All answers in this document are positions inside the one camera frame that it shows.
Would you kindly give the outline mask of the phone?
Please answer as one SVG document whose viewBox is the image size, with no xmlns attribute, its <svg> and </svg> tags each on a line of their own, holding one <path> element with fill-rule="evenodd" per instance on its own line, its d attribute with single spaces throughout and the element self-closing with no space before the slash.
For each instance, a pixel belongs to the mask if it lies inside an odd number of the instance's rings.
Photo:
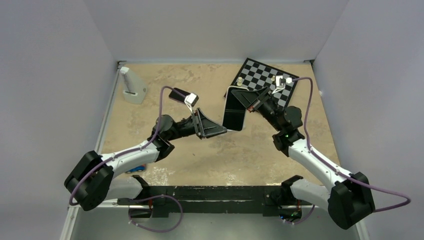
<svg viewBox="0 0 424 240">
<path fill-rule="evenodd" d="M 186 96 L 190 94 L 190 92 L 174 87 L 173 90 L 169 93 L 168 98 L 178 103 L 184 104 Z"/>
<path fill-rule="evenodd" d="M 241 131 L 246 116 L 246 108 L 233 95 L 235 90 L 247 90 L 247 88 L 233 85 L 227 88 L 222 125 L 228 131 Z"/>
</svg>

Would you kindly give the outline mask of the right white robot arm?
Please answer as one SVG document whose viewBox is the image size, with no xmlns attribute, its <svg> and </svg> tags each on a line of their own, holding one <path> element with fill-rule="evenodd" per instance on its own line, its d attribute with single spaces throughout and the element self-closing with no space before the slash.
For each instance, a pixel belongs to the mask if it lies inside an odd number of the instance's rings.
<svg viewBox="0 0 424 240">
<path fill-rule="evenodd" d="M 366 186 L 368 178 L 338 166 L 312 147 L 309 137 L 298 130 L 302 111 L 296 106 L 281 108 L 269 88 L 232 90 L 234 96 L 249 112 L 258 112 L 277 131 L 272 136 L 275 148 L 312 173 L 321 185 L 300 176 L 284 181 L 280 196 L 288 204 L 305 200 L 325 209 L 333 222 L 347 230 L 372 214 L 376 207 L 372 192 Z"/>
</svg>

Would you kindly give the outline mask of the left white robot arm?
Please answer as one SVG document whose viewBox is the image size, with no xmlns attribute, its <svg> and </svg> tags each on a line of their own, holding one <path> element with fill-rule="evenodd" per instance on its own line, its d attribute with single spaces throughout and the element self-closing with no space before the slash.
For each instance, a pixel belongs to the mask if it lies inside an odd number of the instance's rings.
<svg viewBox="0 0 424 240">
<path fill-rule="evenodd" d="M 161 115 L 156 120 L 152 135 L 138 145 L 106 154 L 94 150 L 86 152 L 64 181 L 64 187 L 71 194 L 69 203 L 72 206 L 80 205 L 85 211 L 96 208 L 104 200 L 116 198 L 131 199 L 142 205 L 148 201 L 149 191 L 137 179 L 130 178 L 135 186 L 128 193 L 122 192 L 123 187 L 111 192 L 113 180 L 138 166 L 168 157 L 175 149 L 172 140 L 191 135 L 202 140 L 226 132 L 223 125 L 206 117 L 200 108 L 178 122 L 170 115 Z"/>
</svg>

